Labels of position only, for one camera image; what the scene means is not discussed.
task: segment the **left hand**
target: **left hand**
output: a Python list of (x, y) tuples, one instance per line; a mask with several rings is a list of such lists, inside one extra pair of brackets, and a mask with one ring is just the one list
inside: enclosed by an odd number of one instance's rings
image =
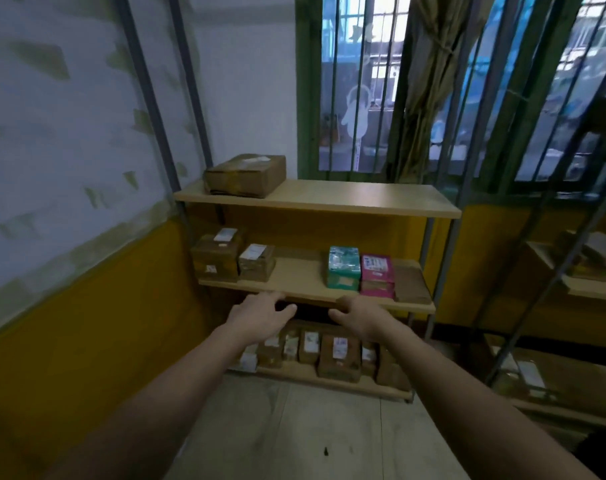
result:
[(238, 336), (243, 347), (263, 342), (276, 335), (296, 314), (296, 305), (288, 305), (277, 312), (277, 301), (285, 298), (281, 292), (262, 292), (248, 295), (243, 303), (232, 307), (226, 326)]

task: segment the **floor tile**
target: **floor tile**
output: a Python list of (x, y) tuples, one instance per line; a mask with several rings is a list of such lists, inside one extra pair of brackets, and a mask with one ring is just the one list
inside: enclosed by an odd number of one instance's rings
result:
[(270, 480), (382, 480), (380, 400), (292, 384)]
[(228, 372), (166, 480), (264, 479), (289, 384)]
[(468, 480), (418, 397), (381, 401), (381, 420), (385, 480)]

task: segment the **hand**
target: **hand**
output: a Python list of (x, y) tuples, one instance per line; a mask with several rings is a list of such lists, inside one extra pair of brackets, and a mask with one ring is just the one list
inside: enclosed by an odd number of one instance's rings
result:
[(332, 308), (328, 312), (330, 318), (353, 332), (361, 340), (380, 343), (385, 326), (396, 321), (387, 310), (366, 296), (342, 296), (336, 303), (348, 313)]
[(243, 347), (263, 342), (281, 331), (296, 314), (296, 305), (288, 305), (280, 312), (275, 310), (276, 302), (284, 298), (284, 293), (276, 291), (247, 295), (243, 303), (232, 307), (226, 325)]

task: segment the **right hand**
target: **right hand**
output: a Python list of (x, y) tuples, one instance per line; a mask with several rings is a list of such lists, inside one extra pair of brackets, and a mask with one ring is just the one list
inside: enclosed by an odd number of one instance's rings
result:
[(328, 312), (330, 318), (361, 340), (380, 343), (385, 327), (395, 322), (395, 318), (387, 310), (366, 296), (342, 296), (336, 303), (348, 312), (344, 313), (332, 308)]

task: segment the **wall pattern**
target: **wall pattern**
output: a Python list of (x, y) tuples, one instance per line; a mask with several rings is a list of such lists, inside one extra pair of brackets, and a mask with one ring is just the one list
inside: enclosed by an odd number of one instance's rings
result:
[[(168, 7), (130, 2), (185, 184), (203, 163)], [(0, 327), (165, 221), (169, 194), (112, 1), (0, 0)]]

